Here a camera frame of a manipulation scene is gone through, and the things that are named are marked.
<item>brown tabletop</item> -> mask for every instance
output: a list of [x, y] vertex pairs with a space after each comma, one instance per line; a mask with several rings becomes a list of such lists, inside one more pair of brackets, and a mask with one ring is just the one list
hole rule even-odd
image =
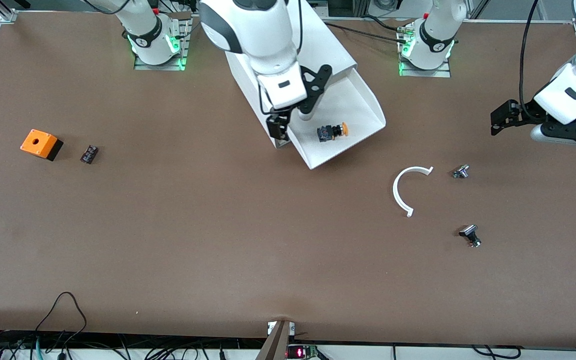
[[[262, 337], [286, 318], [313, 340], [576, 347], [576, 147], [490, 136], [523, 28], [465, 23], [451, 79], [400, 77], [393, 43], [333, 29], [388, 123], [309, 170], [201, 29], [186, 71], [135, 71], [114, 16], [20, 14], [0, 31], [0, 329], [69, 290], [88, 331]], [[575, 52], [570, 25], [533, 25], [526, 98]], [[32, 128], [64, 141], [55, 162], [19, 150]], [[407, 218], [410, 166], [434, 171], [402, 178]], [[44, 325], [80, 320], [64, 299]]]

